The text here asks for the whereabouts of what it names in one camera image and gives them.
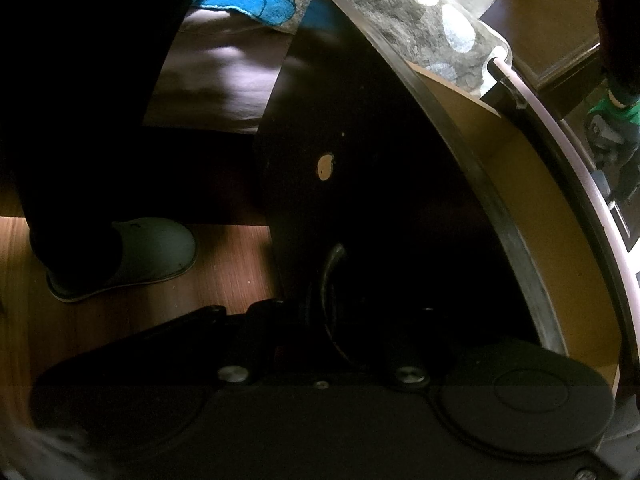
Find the curved edge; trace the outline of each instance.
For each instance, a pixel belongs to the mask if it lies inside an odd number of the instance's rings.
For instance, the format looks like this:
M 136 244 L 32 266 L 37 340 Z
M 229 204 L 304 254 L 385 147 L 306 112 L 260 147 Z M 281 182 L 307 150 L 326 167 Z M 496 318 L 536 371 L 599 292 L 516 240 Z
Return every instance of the curved edge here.
M 375 47 L 380 56 L 390 66 L 394 67 L 404 86 L 411 92 L 425 115 L 436 127 L 494 227 L 502 249 L 511 264 L 522 295 L 529 307 L 529 313 L 538 333 L 540 345 L 547 350 L 566 356 L 568 352 L 558 318 L 522 234 L 482 168 L 481 163 L 466 145 L 457 126 L 444 111 L 433 93 L 423 84 L 417 73 L 368 20 L 347 0 L 331 1 L 360 29 L 361 33 Z
M 532 108 L 533 113 L 542 123 L 541 131 L 544 138 L 540 140 L 544 143 L 547 153 L 541 153 L 541 155 L 546 155 L 543 159 L 547 163 L 550 156 L 556 166 L 550 170 L 555 175 L 560 172 L 566 180 L 567 186 L 561 186 L 562 192 L 572 206 L 583 230 L 586 234 L 592 234 L 588 236 L 591 249 L 609 286 L 623 343 L 626 344 L 626 350 L 630 352 L 634 372 L 638 378 L 640 375 L 640 287 L 632 272 L 620 231 L 588 168 L 551 114 L 505 63 L 494 58 L 489 63 L 490 71 L 492 65 L 494 66 L 493 76 L 510 85 L 508 90 L 512 94 L 517 92 L 520 99 Z

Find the black plastic part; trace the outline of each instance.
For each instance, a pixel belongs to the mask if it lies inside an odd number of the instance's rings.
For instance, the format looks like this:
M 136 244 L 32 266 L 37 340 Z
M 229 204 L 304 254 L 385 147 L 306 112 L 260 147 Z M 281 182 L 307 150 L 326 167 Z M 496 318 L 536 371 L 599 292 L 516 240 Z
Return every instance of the black plastic part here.
M 275 307 L 273 300 L 258 301 L 244 314 L 244 321 L 231 340 L 221 364 L 221 367 L 233 366 L 247 370 L 247 378 L 236 384 L 251 383 L 268 360 L 273 361 Z
M 427 368 L 412 341 L 410 327 L 400 322 L 383 324 L 382 336 L 385 371 L 392 384 L 415 390 L 429 384 Z
M 31 391 L 39 428 L 81 430 L 114 460 L 143 456 L 200 412 L 226 346 L 225 308 L 209 306 L 76 356 Z
M 477 441 L 537 457 L 596 444 L 614 407 L 600 374 L 513 339 L 469 349 L 446 377 L 440 402 Z
M 364 374 L 272 374 L 216 392 L 183 442 L 127 479 L 573 480 L 583 468 L 616 478 L 587 451 L 523 462 L 467 446 L 424 396 Z

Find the dark wooden panel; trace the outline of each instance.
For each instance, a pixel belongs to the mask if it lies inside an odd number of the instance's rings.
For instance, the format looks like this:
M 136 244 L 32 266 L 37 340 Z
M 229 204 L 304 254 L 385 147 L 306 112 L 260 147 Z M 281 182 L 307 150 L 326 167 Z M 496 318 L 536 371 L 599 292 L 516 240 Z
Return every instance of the dark wooden panel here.
M 390 313 L 437 305 L 510 332 L 530 323 L 526 305 L 548 306 L 524 301 L 540 277 L 524 277 L 530 254 L 451 118 L 344 0 L 309 6 L 256 148 L 290 298 L 305 296 L 340 242 L 359 291 Z M 333 172 L 323 180 L 317 166 L 328 154 Z

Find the foot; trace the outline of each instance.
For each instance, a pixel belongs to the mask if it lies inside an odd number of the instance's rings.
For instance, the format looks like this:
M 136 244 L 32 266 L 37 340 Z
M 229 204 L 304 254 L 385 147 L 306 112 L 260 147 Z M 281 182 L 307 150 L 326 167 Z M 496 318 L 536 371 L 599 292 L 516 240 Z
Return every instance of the foot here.
M 611 188 L 609 187 L 609 182 L 607 181 L 607 177 L 602 170 L 596 170 L 591 173 L 591 178 L 598 186 L 598 190 L 600 191 L 604 201 L 607 203 L 609 209 L 613 209 L 613 200 L 611 199 Z
M 48 275 L 49 290 L 58 300 L 73 303 L 111 288 L 164 282 L 185 273 L 195 262 L 195 239 L 178 222 L 139 218 L 114 222 L 113 227 L 122 238 L 122 261 L 116 273 L 93 290 L 69 290 Z

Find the rug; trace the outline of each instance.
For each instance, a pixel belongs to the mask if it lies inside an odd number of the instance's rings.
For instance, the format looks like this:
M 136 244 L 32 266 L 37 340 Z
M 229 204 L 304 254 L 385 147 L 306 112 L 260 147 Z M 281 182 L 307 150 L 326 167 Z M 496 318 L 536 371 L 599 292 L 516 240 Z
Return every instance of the rug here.
M 279 30 L 294 33 L 311 0 L 194 0 L 204 9 L 238 10 Z M 350 0 L 408 61 L 436 73 L 475 96 L 495 81 L 487 62 L 511 63 L 507 42 L 473 16 L 461 0 Z

